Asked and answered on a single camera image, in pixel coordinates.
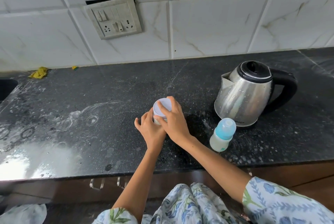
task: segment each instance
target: countertop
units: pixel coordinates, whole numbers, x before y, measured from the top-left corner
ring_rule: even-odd
[[[294,73],[296,95],[238,130],[221,155],[240,167],[334,160],[334,48],[2,73],[19,85],[0,104],[0,181],[133,174],[146,150],[135,117],[173,95],[204,145],[219,122],[221,74],[246,60]],[[168,137],[155,172],[202,167]]]

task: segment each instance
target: stainless steel kettle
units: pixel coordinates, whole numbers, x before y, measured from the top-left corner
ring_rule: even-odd
[[[284,88],[268,104],[276,84],[284,85]],[[221,76],[214,109],[221,119],[228,117],[238,127],[247,127],[254,124],[262,113],[284,105],[296,91],[297,80],[292,73],[269,68],[262,62],[247,61]]]

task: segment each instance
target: yellow cloth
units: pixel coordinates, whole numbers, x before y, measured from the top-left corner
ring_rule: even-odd
[[[29,77],[30,78],[37,78],[42,79],[47,74],[47,68],[46,67],[40,67],[38,70],[36,70],[34,73],[32,73]]]

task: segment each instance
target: black kettle handle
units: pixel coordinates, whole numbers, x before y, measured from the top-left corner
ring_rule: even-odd
[[[274,68],[271,68],[270,72],[273,75],[274,85],[272,87],[271,95],[273,94],[275,85],[284,85],[284,88],[282,90],[282,93],[275,100],[273,100],[270,104],[267,104],[262,114],[275,111],[286,102],[288,102],[297,91],[297,79],[292,73],[288,73],[283,70],[277,70]]]

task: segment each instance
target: floral print clothing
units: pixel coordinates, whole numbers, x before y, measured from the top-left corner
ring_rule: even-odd
[[[319,202],[257,177],[246,185],[242,204],[253,223],[334,224],[334,214]],[[131,224],[137,220],[127,210],[115,208],[103,211],[93,222],[111,223]],[[153,216],[144,214],[142,224],[148,223],[248,224],[201,183],[193,183],[190,188],[176,185]]]

